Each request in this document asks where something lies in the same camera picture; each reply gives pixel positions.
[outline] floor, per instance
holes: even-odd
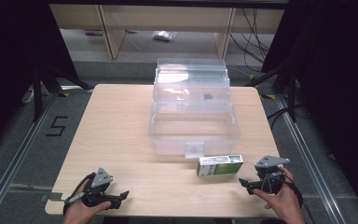
[[[153,66],[157,63],[158,58],[217,58],[213,34],[208,33],[180,32],[168,42],[153,39],[151,31],[127,33],[120,53],[114,60],[108,59],[101,36],[85,35],[83,30],[62,30],[62,36],[75,62],[76,69],[78,69],[79,76],[85,79],[89,78],[90,81],[96,80],[95,77],[91,78],[94,75],[98,77],[98,80],[111,81],[109,66],[114,64],[138,63],[137,67],[132,69],[147,68],[153,71]],[[252,39],[254,46],[249,44],[246,47],[245,37],[248,38],[248,36],[233,34],[233,38],[229,39],[225,62],[229,72],[241,78],[236,85],[240,85],[241,82],[247,83],[251,76],[260,77],[262,75],[259,70],[264,51],[258,46],[254,36]],[[256,59],[249,55],[244,56],[245,54],[234,42],[234,39],[250,50]],[[266,49],[270,45],[273,35],[259,35],[258,39],[264,44],[263,49]],[[96,71],[93,69],[95,66],[98,66],[99,70],[104,70],[105,73],[93,74]],[[131,70],[134,75],[128,71],[129,76],[136,77],[137,72],[140,72],[137,70]],[[258,87],[260,94],[265,95],[261,101],[265,107],[266,115],[285,107],[284,96],[270,96],[273,94],[270,90],[271,82],[273,79]],[[30,94],[25,95],[24,99],[28,98]],[[1,177],[7,173],[7,167],[12,165],[12,159],[17,156],[16,153],[23,144],[24,136],[27,136],[28,130],[33,128],[30,125],[33,117],[32,104],[26,104],[16,112],[15,119],[8,124],[7,130],[2,135],[6,141],[3,141],[0,146],[0,181],[7,181],[9,184],[9,190],[0,202],[0,223],[32,223],[35,220],[39,220],[38,223],[62,222],[62,217],[49,216],[44,213],[44,204],[51,192],[56,174],[61,168],[60,164],[63,162],[66,150],[71,144],[71,136],[76,132],[76,124],[81,120],[82,113],[79,111],[84,111],[89,98],[90,94],[73,94],[71,104],[75,105],[76,109],[71,109],[67,108],[64,98],[58,97],[51,104],[54,113],[49,112],[45,124],[37,131],[37,135],[43,135],[46,138],[50,132],[48,124],[57,115],[65,113],[70,115],[70,120],[67,120],[68,124],[65,124],[68,125],[65,131],[68,137],[62,136],[56,141],[39,140],[36,137],[31,142],[33,150],[26,153],[25,158],[19,164],[17,173],[10,180],[3,180]],[[339,167],[326,157],[328,148],[308,118],[307,111],[299,109],[296,114],[303,119],[298,119],[297,123],[293,124],[287,115],[283,115],[274,122],[274,127],[271,129],[280,154],[286,158],[297,159],[290,164],[289,168],[297,176],[298,187],[308,201],[316,223],[358,223],[358,200],[352,192],[351,186],[340,172]],[[300,140],[295,141],[296,136],[304,136],[305,139],[301,140],[300,137]],[[304,214],[307,221],[311,223],[305,210]],[[102,217],[96,217],[92,223],[102,223],[102,220]],[[169,218],[149,220],[149,218],[138,217],[133,218],[131,223],[147,223],[148,221],[149,223],[150,221],[176,223],[177,220],[172,221]],[[240,224],[254,224],[258,221],[257,218],[233,219],[233,222]],[[182,222],[213,223],[210,219],[197,218],[182,220]]]

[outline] person's arm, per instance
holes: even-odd
[[[86,180],[76,194],[79,194],[86,187],[87,183],[90,180]],[[87,207],[82,203],[81,200],[76,200],[72,203],[69,208],[66,210],[63,217],[63,224],[87,224],[90,223],[92,218],[97,215],[97,213],[106,210],[110,207],[111,202],[100,203],[93,207]]]
[[[293,180],[293,175],[288,169],[284,167],[280,167],[280,169],[287,177]],[[286,181],[291,183],[292,181],[287,177]],[[281,190],[276,195],[267,194],[261,189],[254,189],[254,194],[267,202],[266,209],[272,208],[287,224],[305,223],[297,196],[289,186],[283,184]]]

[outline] plastic box lid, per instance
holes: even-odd
[[[155,102],[230,101],[223,60],[159,59],[154,82]]]

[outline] black cable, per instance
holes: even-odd
[[[239,73],[241,73],[241,74],[243,74],[244,76],[247,76],[247,77],[250,76],[250,75],[248,75],[248,74],[246,74],[246,73],[244,73],[244,72],[242,72],[241,70],[236,69],[236,68],[227,67],[227,69],[228,69],[228,70],[233,70],[233,71],[239,72]]]
[[[257,46],[256,44],[252,43],[252,42],[250,41],[250,39],[248,39],[243,33],[241,33],[241,35],[242,35],[242,37],[243,37],[247,42],[249,42],[249,44],[252,45],[253,47],[255,47],[255,48],[261,48],[262,50],[268,50],[268,49],[264,49],[263,47]]]
[[[259,47],[260,49],[262,49],[262,47],[264,47],[264,48],[266,48],[266,49],[269,49],[269,48],[268,48],[266,45],[264,45],[264,44],[260,41],[260,39],[258,38],[258,33],[257,33],[257,30],[256,30],[256,29],[257,29],[257,25],[256,25],[257,12],[256,12],[256,9],[254,8],[254,25],[252,25],[252,24],[250,23],[248,17],[246,16],[246,13],[245,13],[245,10],[244,10],[244,9],[242,9],[242,13],[243,13],[243,16],[245,17],[246,21],[248,22],[249,27],[251,28],[251,34],[250,34],[250,36],[249,36],[249,40],[248,40],[248,41],[250,41],[252,35],[254,35],[254,36],[255,36],[255,39],[257,40],[258,47]]]
[[[294,188],[292,190],[295,192],[296,195],[297,194],[300,195],[302,204],[304,205],[305,209],[307,210],[307,213],[310,216],[310,220],[312,221],[312,223],[316,223],[315,219],[313,218],[312,212],[310,211],[310,208],[308,207],[307,203],[305,202],[304,198],[302,197],[302,194],[301,194],[300,190],[298,189],[298,187],[295,185],[295,182],[293,181],[293,179],[287,175],[284,175],[284,176],[287,177],[290,181],[292,181],[292,183],[282,181],[278,178],[276,178],[276,179],[278,179],[279,181],[282,181],[284,184],[288,185],[291,189]]]
[[[270,129],[272,130],[274,128],[274,124],[275,124],[275,121],[277,121],[278,117],[280,117],[284,112],[286,112],[287,109],[283,110],[283,111],[280,111],[277,115],[277,117],[275,117],[275,119],[272,121],[271,123],[271,126],[270,126]]]
[[[260,63],[263,63],[264,61],[259,59],[255,54],[253,54],[251,51],[249,51],[247,48],[244,48],[240,43],[237,42],[237,40],[234,38],[234,36],[232,34],[230,34],[232,40],[234,41],[234,43],[237,45],[237,47],[244,51],[245,53],[249,54],[250,56],[252,56],[253,58],[255,58],[256,60],[258,60]]]
[[[86,182],[86,180],[88,179],[92,179],[94,176],[96,176],[95,173],[92,173],[90,175],[87,175],[86,177],[84,177],[84,179],[82,181],[80,181],[80,183],[77,185],[77,187],[75,188],[74,192],[71,194],[71,196],[69,196],[65,201],[69,201],[71,198],[75,197],[75,194],[77,193],[77,191],[80,189],[80,187],[84,184],[84,182]],[[69,208],[69,203],[65,203],[65,205],[63,206],[62,209],[62,215],[65,216],[66,210]]]
[[[264,176],[264,179],[263,179],[263,182],[261,184],[261,189],[264,190],[264,184],[266,183],[266,181],[268,181],[268,184],[269,184],[269,194],[272,193],[272,185],[271,185],[271,181],[269,179],[269,177],[271,177],[273,179],[273,176],[272,174],[266,174],[266,176]]]
[[[280,110],[278,110],[277,112],[275,112],[275,113],[273,113],[273,114],[267,116],[267,119],[270,119],[270,118],[274,117],[275,115],[277,115],[278,113],[280,113],[280,112],[282,112],[282,111],[286,111],[286,110],[287,110],[287,108],[280,109]]]

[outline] cable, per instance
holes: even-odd
[[[87,175],[86,177],[84,177],[84,179],[82,181],[80,181],[80,183],[77,185],[77,187],[75,188],[74,192],[71,194],[71,196],[69,196],[65,202],[69,201],[71,198],[75,197],[75,194],[77,193],[77,191],[80,189],[80,187],[83,185],[84,182],[86,182],[86,180],[88,179],[92,179],[94,176],[96,176],[95,173],[92,173],[90,175]],[[66,210],[69,208],[69,203],[64,203],[63,209],[62,209],[62,215],[64,216],[66,213]]]
[[[299,107],[302,107],[302,106],[303,106],[302,104],[295,105],[295,109],[299,108]],[[286,108],[280,109],[280,110],[274,112],[273,114],[267,116],[267,119],[271,119],[272,117],[276,116],[275,119],[272,121],[272,123],[270,125],[271,130],[273,129],[274,124],[275,124],[276,120],[278,119],[278,117],[280,117],[284,112],[287,112],[288,110],[289,110],[289,108],[286,107]]]
[[[253,26],[251,25],[251,23],[249,22],[248,18],[246,17],[245,11],[244,11],[243,9],[242,9],[242,13],[243,13],[243,15],[245,16],[245,19],[248,21],[249,27],[250,27],[251,30],[252,30],[252,32],[251,32],[250,35],[249,35],[249,39],[247,39],[247,43],[246,43],[246,46],[245,46],[246,51],[250,52],[250,51],[248,50],[248,46],[249,46],[249,43],[251,42],[251,38],[252,38],[252,34],[254,33],[254,29],[253,29]],[[261,59],[259,59],[257,56],[255,56],[253,53],[252,53],[252,54],[249,54],[249,55],[251,55],[251,56],[252,56],[253,58],[255,58],[256,60],[260,61],[261,63],[264,63],[264,57],[263,57],[263,60],[261,60]],[[248,66],[247,63],[246,63],[246,54],[243,54],[243,60],[245,61],[246,66]]]
[[[257,23],[256,23],[257,9],[254,8],[254,22],[253,22],[253,25],[250,23],[248,17],[246,16],[246,13],[245,13],[245,10],[244,10],[244,9],[242,9],[242,13],[243,13],[243,16],[245,17],[246,21],[248,22],[249,27],[251,28],[251,34],[249,35],[249,39],[246,39],[246,38],[245,38],[245,39],[246,39],[246,40],[248,41],[248,43],[249,43],[250,40],[251,40],[252,35],[255,36],[255,39],[256,39],[257,44],[258,44],[258,46],[256,46],[256,47],[259,48],[260,53],[261,53],[261,56],[262,56],[263,59],[264,59],[264,55],[267,55],[267,53],[265,52],[265,50],[266,50],[266,49],[268,50],[269,48],[268,48],[266,45],[264,45],[264,44],[260,41],[260,39],[258,38]]]
[[[293,181],[293,179],[287,175],[284,175],[284,176],[286,178],[288,178],[292,183],[288,183],[287,181],[280,180],[279,178],[275,178],[275,179],[282,181],[284,184],[289,186],[295,192],[297,197],[300,197],[302,204],[304,205],[305,209],[307,210],[308,215],[310,216],[310,220],[312,221],[312,223],[315,224],[316,222],[315,222],[315,219],[313,218],[312,212],[310,211],[310,208],[308,207],[307,203],[305,202],[304,198],[302,197],[302,194],[301,194],[300,190],[298,189],[298,187],[296,186],[295,181]]]
[[[234,38],[234,36],[232,36],[232,34],[230,34],[232,40],[234,41],[234,43],[237,45],[237,47],[244,51],[245,53],[249,54],[250,56],[252,56],[253,58],[255,58],[256,60],[258,60],[260,63],[263,63],[264,61],[261,60],[260,58],[258,58],[255,54],[253,54],[251,51],[249,51],[247,48],[244,48],[241,44],[239,44],[237,42],[237,40]]]
[[[249,42],[250,45],[252,45],[255,48],[260,48],[260,46],[257,46],[256,44],[250,42],[250,39],[248,39],[243,33],[241,33],[241,35],[247,42]]]
[[[227,69],[229,69],[229,70],[233,70],[233,71],[237,71],[237,72],[239,72],[239,73],[241,73],[241,74],[243,74],[244,76],[247,76],[247,77],[249,77],[249,76],[250,76],[250,75],[248,75],[248,74],[246,74],[246,73],[244,73],[244,72],[242,72],[241,70],[236,69],[236,68],[227,67]]]
[[[261,184],[261,189],[264,190],[264,183],[266,183],[266,180],[268,180],[268,184],[269,184],[269,192],[268,193],[269,194],[272,193],[272,186],[271,186],[271,181],[270,181],[270,178],[269,178],[270,176],[272,178],[274,178],[272,174],[266,174],[266,176],[264,176],[263,183]]]
[[[134,46],[134,47],[136,47],[139,51],[143,51],[141,48],[139,48],[135,43],[133,43],[133,41],[130,39],[130,38],[128,38],[128,40],[130,40],[130,42],[132,43],[132,45]]]

